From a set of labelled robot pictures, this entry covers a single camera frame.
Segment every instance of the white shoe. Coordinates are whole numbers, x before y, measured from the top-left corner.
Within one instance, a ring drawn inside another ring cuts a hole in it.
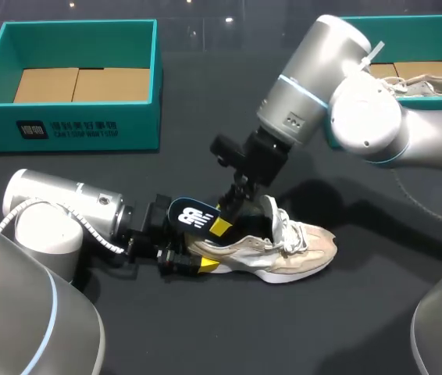
[[[218,246],[186,236],[188,249],[194,254],[220,264],[213,273],[246,271],[272,284],[288,283],[324,269],[337,253],[335,236],[328,230],[289,219],[274,198],[260,200],[272,221],[273,240],[247,236],[228,246]]]
[[[442,77],[424,74],[410,80],[404,80],[400,77],[387,77],[380,81],[397,98],[442,97]]]

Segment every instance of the shoe sole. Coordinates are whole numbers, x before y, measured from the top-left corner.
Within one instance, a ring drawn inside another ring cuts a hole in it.
[[[247,267],[244,267],[243,265],[236,265],[236,266],[228,266],[226,264],[219,264],[219,266],[211,271],[210,273],[229,273],[233,271],[242,271],[242,272],[250,272],[265,281],[269,284],[285,284],[285,283],[291,283],[292,281],[297,281],[300,279],[304,279],[305,277],[311,276],[317,272],[320,272],[325,267],[327,267],[330,262],[333,261],[333,258],[325,263],[324,265],[315,268],[313,270],[309,270],[306,272],[301,273],[292,273],[292,274],[284,274],[284,273],[273,273],[268,272],[265,270],[251,270]]]

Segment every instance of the white cable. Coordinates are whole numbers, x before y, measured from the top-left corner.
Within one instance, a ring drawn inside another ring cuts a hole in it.
[[[401,189],[401,191],[405,194],[405,197],[407,197],[407,199],[412,202],[416,207],[418,207],[419,209],[421,209],[423,212],[425,212],[426,214],[428,214],[429,216],[432,216],[433,218],[437,219],[437,220],[441,220],[442,221],[442,215],[437,214],[434,211],[431,211],[430,209],[426,208],[421,202],[419,202],[417,199],[415,199],[405,188],[405,186],[402,184],[400,177],[398,176],[398,173],[396,172],[396,170],[391,170],[391,172],[393,173],[394,179],[397,182],[398,187]]]
[[[363,70],[366,66],[370,66],[370,64],[372,63],[372,60],[374,60],[376,58],[376,56],[379,54],[381,49],[383,49],[384,45],[385,44],[383,41],[380,41],[379,43],[377,43],[376,47],[372,50],[372,52],[370,52],[369,55],[367,55],[366,57],[364,57],[362,59],[362,62],[358,66],[358,68],[359,68],[358,70]]]
[[[27,199],[25,202],[19,204],[17,207],[15,207],[11,212],[2,220],[0,223],[0,233],[6,228],[6,226],[11,223],[11,220],[13,220],[19,213],[21,213],[23,210],[25,210],[26,207],[29,207],[31,205],[34,205],[36,203],[46,202],[51,205],[60,205],[64,209],[66,209],[69,213],[72,214],[73,219],[78,221],[80,225],[82,225],[84,228],[87,229],[87,231],[98,241],[102,246],[110,250],[111,252],[115,252],[116,254],[122,254],[124,252],[123,248],[119,248],[118,246],[110,244],[107,240],[105,240],[93,227],[89,224],[89,222],[80,215],[74,208],[72,208],[70,205],[67,205],[66,203],[52,203],[50,201],[46,201],[45,199],[39,199],[39,198],[31,198]]]

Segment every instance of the robotic arm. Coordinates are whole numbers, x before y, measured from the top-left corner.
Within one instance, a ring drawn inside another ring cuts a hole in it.
[[[292,146],[305,145],[327,113],[343,149],[368,163],[442,170],[442,110],[401,107],[362,69],[369,53],[370,43],[353,26],[332,16],[317,19],[262,101],[261,127],[242,147],[223,136],[212,144],[219,162],[236,170],[219,201],[220,217],[233,219],[258,185],[271,184]],[[420,373],[442,374],[442,281],[419,303],[410,338]]]

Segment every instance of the cable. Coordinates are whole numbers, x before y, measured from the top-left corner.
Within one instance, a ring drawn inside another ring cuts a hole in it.
[[[8,226],[9,223],[23,210],[25,210],[27,207],[34,205],[36,203],[46,202],[51,205],[60,205],[64,209],[66,209],[69,213],[72,214],[73,218],[80,223],[84,228],[87,229],[87,231],[98,241],[103,247],[107,248],[111,252],[115,252],[116,254],[122,254],[124,252],[123,248],[119,248],[118,246],[110,244],[107,240],[105,240],[93,227],[89,224],[89,222],[80,215],[74,208],[72,208],[70,205],[67,205],[66,203],[52,203],[50,201],[46,201],[45,199],[39,199],[39,198],[31,198],[27,199],[25,202],[20,203],[17,207],[15,207],[0,223],[0,233]]]
[[[442,215],[437,214],[434,211],[431,211],[430,209],[426,208],[421,202],[419,202],[417,199],[415,199],[405,188],[405,186],[402,184],[400,177],[398,176],[398,173],[396,172],[396,170],[391,170],[391,172],[393,173],[394,179],[397,182],[398,187],[401,189],[401,191],[403,192],[403,194],[405,194],[405,197],[412,202],[416,207],[418,207],[419,209],[421,209],[423,212],[425,212],[426,214],[432,216],[433,218],[442,221]]]

